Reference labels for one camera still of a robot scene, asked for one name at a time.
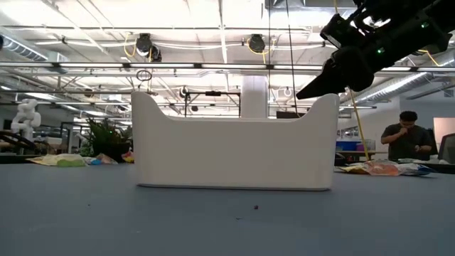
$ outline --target pillar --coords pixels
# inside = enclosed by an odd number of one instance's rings
[[[246,75],[242,79],[241,118],[268,118],[269,88],[267,77]]]

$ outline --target white humanoid robot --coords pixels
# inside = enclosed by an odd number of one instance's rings
[[[29,141],[33,141],[33,128],[41,125],[41,115],[35,112],[35,107],[38,104],[36,100],[24,99],[18,106],[18,113],[11,123],[13,133],[24,131],[23,137]]]

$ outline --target dark t-shirt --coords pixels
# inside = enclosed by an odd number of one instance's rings
[[[381,138],[397,134],[401,130],[401,124],[392,124],[385,128]],[[431,140],[428,131],[420,126],[415,125],[408,129],[407,133],[396,141],[389,144],[389,159],[398,160],[404,158],[428,160],[428,153],[417,153],[415,146],[430,146]]]

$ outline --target yellow pole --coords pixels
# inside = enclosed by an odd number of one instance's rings
[[[365,157],[367,158],[367,161],[369,161],[370,160],[370,155],[368,154],[368,148],[367,148],[367,144],[365,143],[365,137],[363,137],[362,124],[360,123],[360,116],[358,115],[357,105],[355,104],[353,91],[350,88],[349,88],[349,95],[350,95],[350,99],[353,102],[354,112],[355,112],[355,115],[357,117],[358,131],[360,132],[360,138],[362,138],[362,144],[363,144],[363,150],[365,151]]]

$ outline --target gray tabletop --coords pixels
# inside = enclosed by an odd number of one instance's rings
[[[137,187],[132,165],[0,165],[0,255],[455,255],[454,192],[444,174],[229,191]]]

